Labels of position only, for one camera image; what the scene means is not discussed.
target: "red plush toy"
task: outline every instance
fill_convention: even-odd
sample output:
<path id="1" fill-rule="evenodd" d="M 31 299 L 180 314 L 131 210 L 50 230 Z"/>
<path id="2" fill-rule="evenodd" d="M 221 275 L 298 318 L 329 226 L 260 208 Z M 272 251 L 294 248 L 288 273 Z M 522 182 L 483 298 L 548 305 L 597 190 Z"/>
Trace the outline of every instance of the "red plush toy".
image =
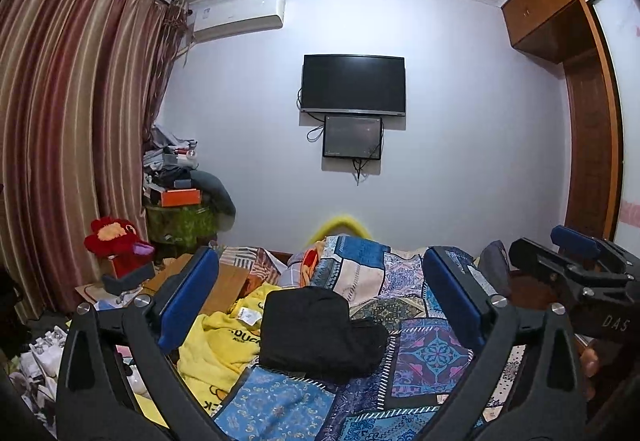
<path id="1" fill-rule="evenodd" d="M 103 217 L 91 223 L 91 230 L 93 233 L 84 238 L 84 247 L 110 259 L 117 278 L 153 261 L 155 248 L 140 240 L 130 221 Z"/>

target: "small black monitor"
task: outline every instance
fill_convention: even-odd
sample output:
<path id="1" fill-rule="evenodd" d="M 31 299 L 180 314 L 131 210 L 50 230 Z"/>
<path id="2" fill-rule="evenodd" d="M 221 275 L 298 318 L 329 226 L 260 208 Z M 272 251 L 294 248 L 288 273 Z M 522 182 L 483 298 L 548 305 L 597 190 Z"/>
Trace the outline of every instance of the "small black monitor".
<path id="1" fill-rule="evenodd" d="M 300 109 L 309 113 L 406 113 L 404 58 L 305 55 Z"/>
<path id="2" fill-rule="evenodd" d="M 327 114 L 324 117 L 322 155 L 326 158 L 379 160 L 382 155 L 382 119 Z"/>

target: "white wall-mounted air conditioner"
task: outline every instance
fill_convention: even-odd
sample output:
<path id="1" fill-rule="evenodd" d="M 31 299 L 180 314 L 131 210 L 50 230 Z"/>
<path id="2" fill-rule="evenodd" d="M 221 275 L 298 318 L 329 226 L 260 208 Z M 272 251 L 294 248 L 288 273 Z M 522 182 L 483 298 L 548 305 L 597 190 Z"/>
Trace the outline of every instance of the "white wall-mounted air conditioner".
<path id="1" fill-rule="evenodd" d="M 284 0 L 235 0 L 196 12 L 193 37 L 204 42 L 251 31 L 277 30 L 284 21 Z"/>

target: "yellow sweatshirt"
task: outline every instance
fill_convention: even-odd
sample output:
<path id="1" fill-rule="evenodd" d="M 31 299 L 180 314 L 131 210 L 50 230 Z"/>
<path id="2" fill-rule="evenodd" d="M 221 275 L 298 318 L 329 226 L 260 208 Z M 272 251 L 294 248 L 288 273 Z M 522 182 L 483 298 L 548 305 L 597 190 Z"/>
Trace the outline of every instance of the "yellow sweatshirt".
<path id="1" fill-rule="evenodd" d="M 210 316 L 198 315 L 191 326 L 184 344 L 178 349 L 180 360 L 177 369 L 207 412 L 216 410 L 247 364 L 260 352 L 264 301 L 271 291 L 278 289 L 278 286 L 264 283 L 247 297 L 238 300 L 228 313 L 217 311 Z M 249 325 L 238 315 L 249 322 L 259 319 Z M 157 409 L 156 412 L 152 410 L 155 406 L 144 403 L 142 408 L 149 419 L 164 423 L 159 421 Z"/>

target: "blue gripper pad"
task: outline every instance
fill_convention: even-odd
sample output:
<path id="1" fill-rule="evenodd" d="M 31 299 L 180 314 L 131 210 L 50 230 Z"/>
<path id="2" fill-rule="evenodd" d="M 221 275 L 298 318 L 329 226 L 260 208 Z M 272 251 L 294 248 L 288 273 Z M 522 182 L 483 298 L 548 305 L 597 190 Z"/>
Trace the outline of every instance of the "blue gripper pad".
<path id="1" fill-rule="evenodd" d="M 558 225 L 551 230 L 551 241 L 556 246 L 563 247 L 567 251 L 581 255 L 586 259 L 597 259 L 600 255 L 600 246 L 595 239 L 562 225 Z"/>
<path id="2" fill-rule="evenodd" d="M 424 281 L 433 291 L 460 344 L 479 353 L 486 343 L 482 332 L 482 317 L 456 276 L 468 277 L 466 285 L 475 285 L 482 292 L 478 293 L 480 297 L 486 299 L 486 293 L 472 275 L 463 273 L 456 265 L 452 268 L 459 273 L 454 276 L 447 265 L 449 263 L 453 264 L 450 259 L 443 259 L 430 247 L 424 254 L 422 263 Z"/>
<path id="3" fill-rule="evenodd" d="M 187 277 L 162 311 L 158 347 L 163 355 L 182 345 L 200 308 L 218 279 L 218 255 L 207 248 L 203 255 L 194 255 L 195 262 Z"/>

